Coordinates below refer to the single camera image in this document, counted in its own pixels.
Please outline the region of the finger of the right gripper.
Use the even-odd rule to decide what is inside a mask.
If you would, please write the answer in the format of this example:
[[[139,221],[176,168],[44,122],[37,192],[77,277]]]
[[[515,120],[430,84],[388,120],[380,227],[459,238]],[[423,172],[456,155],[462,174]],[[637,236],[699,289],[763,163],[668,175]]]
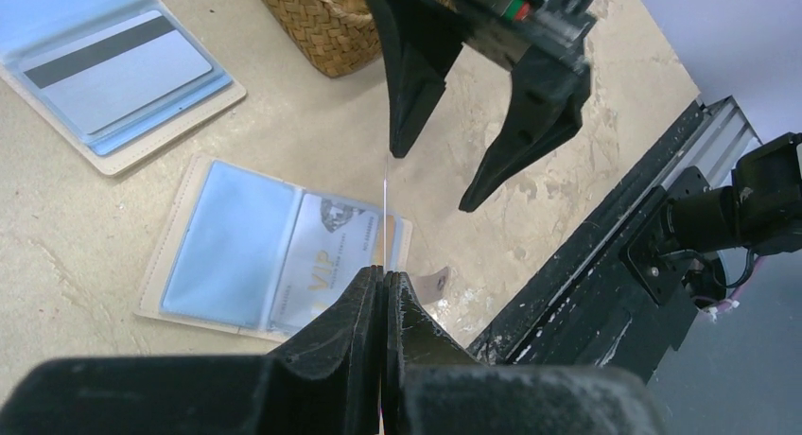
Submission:
[[[365,0],[382,48],[389,97],[389,151],[410,152],[445,92],[466,23],[439,0]]]
[[[511,71],[512,91],[502,128],[460,201],[477,210],[500,186],[571,140],[583,126],[591,69],[583,50],[557,57],[530,47]]]

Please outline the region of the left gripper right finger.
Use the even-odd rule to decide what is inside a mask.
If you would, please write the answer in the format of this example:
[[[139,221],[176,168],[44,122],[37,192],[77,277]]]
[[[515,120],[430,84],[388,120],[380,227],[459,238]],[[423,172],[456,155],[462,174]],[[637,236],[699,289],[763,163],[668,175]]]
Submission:
[[[479,363],[428,315],[405,272],[388,272],[383,289],[382,428],[386,434],[445,433],[459,418],[454,373]]]

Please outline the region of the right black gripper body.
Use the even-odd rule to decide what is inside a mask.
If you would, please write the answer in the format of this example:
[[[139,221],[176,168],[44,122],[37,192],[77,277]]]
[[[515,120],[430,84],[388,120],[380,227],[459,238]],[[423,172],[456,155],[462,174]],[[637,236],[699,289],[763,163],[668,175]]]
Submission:
[[[450,0],[465,42],[511,71],[526,56],[553,58],[574,72],[588,67],[584,40],[597,19],[594,0]]]

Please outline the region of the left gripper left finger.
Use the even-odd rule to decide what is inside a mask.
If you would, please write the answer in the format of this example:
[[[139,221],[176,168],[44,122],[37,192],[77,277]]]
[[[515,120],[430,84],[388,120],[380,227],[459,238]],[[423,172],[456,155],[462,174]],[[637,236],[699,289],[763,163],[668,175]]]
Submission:
[[[271,434],[376,434],[383,269],[359,270],[340,297],[269,354]]]

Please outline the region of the beige snap card holder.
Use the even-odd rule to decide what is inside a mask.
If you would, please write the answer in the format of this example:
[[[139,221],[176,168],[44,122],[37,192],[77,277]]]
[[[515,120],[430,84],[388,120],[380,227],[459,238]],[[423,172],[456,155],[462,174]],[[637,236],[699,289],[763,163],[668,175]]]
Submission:
[[[296,334],[268,328],[268,317],[306,193],[353,200],[195,155],[148,263],[137,314],[277,342]],[[403,269],[411,221],[353,201],[380,214],[367,267]]]

